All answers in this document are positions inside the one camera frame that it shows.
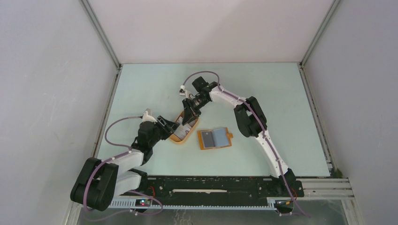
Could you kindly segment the beige oval plastic tray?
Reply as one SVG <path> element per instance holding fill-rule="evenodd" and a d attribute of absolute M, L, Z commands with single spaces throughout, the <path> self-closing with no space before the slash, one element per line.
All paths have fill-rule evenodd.
<path fill-rule="evenodd" d="M 199 118 L 197 118 L 183 125 L 183 117 L 184 112 L 181 112 L 176 118 L 178 124 L 176 131 L 168 138 L 174 144 L 184 144 L 199 124 Z"/>

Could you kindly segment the silver VIP card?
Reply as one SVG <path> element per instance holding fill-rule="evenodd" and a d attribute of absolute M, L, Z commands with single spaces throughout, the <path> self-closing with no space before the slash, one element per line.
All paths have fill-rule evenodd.
<path fill-rule="evenodd" d="M 191 131 L 192 131 L 192 126 L 190 126 L 189 124 L 185 125 L 181 124 L 175 131 L 174 135 L 182 141 L 190 134 Z"/>

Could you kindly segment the orange leather card holder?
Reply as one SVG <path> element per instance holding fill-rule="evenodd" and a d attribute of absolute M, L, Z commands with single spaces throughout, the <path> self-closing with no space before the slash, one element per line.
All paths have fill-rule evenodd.
<path fill-rule="evenodd" d="M 215 140 L 215 147 L 213 148 L 208 148 L 204 149 L 202 145 L 202 139 L 201 139 L 201 131 L 212 131 L 214 140 Z M 199 147 L 201 150 L 212 150 L 212 149 L 220 149 L 220 148 L 226 148 L 232 146 L 232 141 L 231 139 L 233 138 L 233 134 L 228 131 L 227 128 L 222 127 L 222 128 L 216 128 L 216 129 L 208 129 L 208 130 L 199 130 L 197 131 L 198 135 L 198 142 L 199 142 Z"/>

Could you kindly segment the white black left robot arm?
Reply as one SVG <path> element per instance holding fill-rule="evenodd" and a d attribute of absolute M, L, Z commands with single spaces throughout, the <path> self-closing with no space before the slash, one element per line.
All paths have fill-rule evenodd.
<path fill-rule="evenodd" d="M 133 191 L 143 195 L 148 191 L 148 175 L 138 170 L 153 155 L 153 147 L 168 139 L 179 124 L 161 116 L 140 116 L 138 134 L 127 151 L 108 159 L 88 158 L 70 192 L 70 199 L 86 210 L 104 211 L 113 198 Z"/>

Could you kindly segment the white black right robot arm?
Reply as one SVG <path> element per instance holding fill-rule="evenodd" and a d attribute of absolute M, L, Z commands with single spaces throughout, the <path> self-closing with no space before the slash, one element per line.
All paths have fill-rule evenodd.
<path fill-rule="evenodd" d="M 185 84 L 186 82 L 183 82 L 179 90 L 179 94 L 185 96 L 182 100 L 184 108 L 182 123 L 185 125 L 197 119 L 201 115 L 201 108 L 210 102 L 230 105 L 234 111 L 238 130 L 245 137 L 255 138 L 269 160 L 274 192 L 279 196 L 287 195 L 296 181 L 296 176 L 273 144 L 267 119 L 258 100 L 255 97 L 244 98 L 233 94 L 218 82 L 208 83 L 201 76 L 192 82 L 197 94 L 191 97 Z"/>

